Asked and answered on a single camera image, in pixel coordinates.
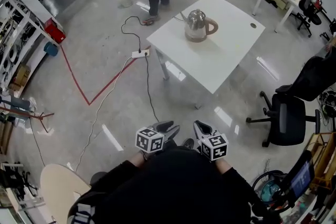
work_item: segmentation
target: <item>chair wheel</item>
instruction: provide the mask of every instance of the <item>chair wheel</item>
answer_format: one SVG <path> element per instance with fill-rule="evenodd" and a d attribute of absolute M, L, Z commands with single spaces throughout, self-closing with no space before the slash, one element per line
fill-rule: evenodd
<path fill-rule="evenodd" d="M 263 143 L 261 144 L 263 147 L 268 147 L 269 146 L 269 142 L 267 140 L 263 141 Z"/>

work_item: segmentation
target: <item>stainless steel kettle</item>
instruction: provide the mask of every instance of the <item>stainless steel kettle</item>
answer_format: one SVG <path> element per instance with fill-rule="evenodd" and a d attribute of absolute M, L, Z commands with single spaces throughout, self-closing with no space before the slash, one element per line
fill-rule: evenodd
<path fill-rule="evenodd" d="M 218 30 L 218 24 L 205 16 L 200 9 L 193 10 L 186 18 L 181 12 L 182 18 L 185 21 L 184 32 L 188 40 L 192 42 L 201 42 L 208 35 L 215 33 Z"/>

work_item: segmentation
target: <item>chair armrest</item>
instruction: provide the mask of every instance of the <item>chair armrest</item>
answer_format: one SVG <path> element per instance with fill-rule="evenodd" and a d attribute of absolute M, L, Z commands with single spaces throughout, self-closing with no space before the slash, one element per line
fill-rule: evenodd
<path fill-rule="evenodd" d="M 315 109 L 315 133 L 319 134 L 321 130 L 321 113 L 318 109 Z"/>

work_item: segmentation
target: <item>white shelving unit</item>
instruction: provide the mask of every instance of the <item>white shelving unit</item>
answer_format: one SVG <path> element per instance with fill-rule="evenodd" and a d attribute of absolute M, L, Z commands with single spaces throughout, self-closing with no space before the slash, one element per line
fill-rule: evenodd
<path fill-rule="evenodd" d="M 46 55 L 46 53 L 44 52 L 44 46 L 46 45 L 46 43 L 51 41 L 57 47 L 59 47 L 59 45 L 43 29 L 41 29 L 40 26 L 38 26 L 35 23 L 35 20 L 32 19 L 32 18 L 34 18 L 34 15 L 31 14 L 30 11 L 25 13 L 17 5 L 17 3 L 16 3 L 17 1 L 15 1 L 15 0 L 8 0 L 8 1 L 13 6 L 13 9 L 8 14 L 8 17 L 5 19 L 5 21 L 4 21 L 3 25 L 1 26 L 0 30 L 2 30 L 5 27 L 5 25 L 9 22 L 9 20 L 10 20 L 10 18 L 13 15 L 15 10 L 17 10 L 23 16 L 23 19 L 16 26 L 16 28 L 13 32 L 9 33 L 10 30 L 8 30 L 6 32 L 6 34 L 9 33 L 9 36 L 6 37 L 5 40 L 1 40 L 0 47 L 4 44 L 6 45 L 6 48 L 5 48 L 5 51 L 3 53 L 1 63 L 0 63 L 0 82 L 1 82 L 0 86 L 1 86 L 3 91 L 7 91 L 8 85 L 9 85 L 10 81 L 12 80 L 13 76 L 15 75 L 15 72 L 16 72 L 18 66 L 26 58 L 26 55 L 31 50 L 31 48 L 34 46 L 35 41 L 39 38 L 40 35 L 44 35 L 44 39 L 40 42 L 40 44 L 37 47 L 34 46 L 34 47 L 36 47 L 34 52 L 31 54 L 31 56 L 29 57 L 29 59 L 25 63 L 25 65 L 30 67 L 30 74 L 29 74 L 28 79 L 30 79 L 30 77 L 32 76 L 36 67 L 41 62 L 43 57 Z M 12 64 L 11 68 L 5 74 L 3 74 L 4 73 L 3 65 L 4 65 L 5 60 L 8 59 L 8 54 L 10 52 L 10 49 L 13 46 L 18 46 L 18 45 L 20 46 L 20 44 L 18 44 L 18 42 L 19 42 L 18 38 L 21 38 L 21 36 L 24 33 L 28 24 L 31 24 L 35 28 L 35 31 L 32 34 L 32 36 L 28 39 L 28 41 L 25 42 L 25 44 L 21 47 L 19 55 L 17 56 L 17 61 L 15 62 L 15 64 Z M 21 87 L 19 91 L 16 91 L 14 93 L 14 96 L 19 97 L 22 94 L 23 89 L 24 89 L 24 87 Z"/>

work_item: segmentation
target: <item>red box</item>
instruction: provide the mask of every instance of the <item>red box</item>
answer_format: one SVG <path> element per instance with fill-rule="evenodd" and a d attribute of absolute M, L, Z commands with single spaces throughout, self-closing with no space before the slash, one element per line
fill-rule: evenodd
<path fill-rule="evenodd" d="M 65 39 L 64 33 L 57 28 L 57 24 L 50 18 L 44 24 L 44 30 L 56 41 L 61 43 Z"/>

